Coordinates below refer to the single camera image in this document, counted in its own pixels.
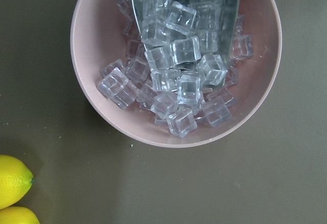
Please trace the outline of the pink bowl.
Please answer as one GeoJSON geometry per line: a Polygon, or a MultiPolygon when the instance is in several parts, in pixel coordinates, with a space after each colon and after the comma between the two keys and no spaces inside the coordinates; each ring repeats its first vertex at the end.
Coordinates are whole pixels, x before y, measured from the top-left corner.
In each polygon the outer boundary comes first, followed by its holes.
{"type": "Polygon", "coordinates": [[[243,125],[260,107],[276,78],[282,53],[282,28],[274,0],[240,0],[245,15],[243,32],[252,36],[254,54],[238,62],[239,83],[230,88],[237,103],[232,118],[217,127],[201,124],[184,138],[166,126],[154,124],[150,111],[136,104],[120,109],[97,90],[100,69],[122,58],[126,41],[125,22],[115,0],[78,0],[71,26],[71,55],[79,84],[97,113],[121,133],[146,144],[168,148],[195,147],[211,143],[243,125]]]}

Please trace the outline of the clear plastic ice cubes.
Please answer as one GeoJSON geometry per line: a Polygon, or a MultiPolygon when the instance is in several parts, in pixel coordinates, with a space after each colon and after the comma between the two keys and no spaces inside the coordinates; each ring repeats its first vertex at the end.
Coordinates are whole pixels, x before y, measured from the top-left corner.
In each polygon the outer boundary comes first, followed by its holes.
{"type": "Polygon", "coordinates": [[[121,109],[138,103],[185,137],[231,118],[236,60],[252,55],[239,0],[116,0],[127,18],[127,60],[100,70],[97,89],[121,109]]]}

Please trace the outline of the metal ice scoop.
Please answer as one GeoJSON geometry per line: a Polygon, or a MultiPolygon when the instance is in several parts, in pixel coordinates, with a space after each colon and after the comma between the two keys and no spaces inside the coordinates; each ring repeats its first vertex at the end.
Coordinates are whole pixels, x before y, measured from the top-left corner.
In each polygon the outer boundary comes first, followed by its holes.
{"type": "Polygon", "coordinates": [[[171,91],[181,75],[222,86],[239,0],[132,0],[153,88],[171,91]]]}

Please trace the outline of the yellow lemon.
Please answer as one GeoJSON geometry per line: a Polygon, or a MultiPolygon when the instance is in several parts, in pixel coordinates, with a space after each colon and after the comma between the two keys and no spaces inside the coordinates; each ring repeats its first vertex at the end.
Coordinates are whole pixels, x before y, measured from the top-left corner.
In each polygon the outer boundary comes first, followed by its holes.
{"type": "Polygon", "coordinates": [[[25,207],[6,207],[1,209],[1,223],[34,223],[40,224],[33,211],[25,207]]]}
{"type": "Polygon", "coordinates": [[[22,199],[33,183],[33,173],[21,160],[1,154],[1,209],[22,199]]]}

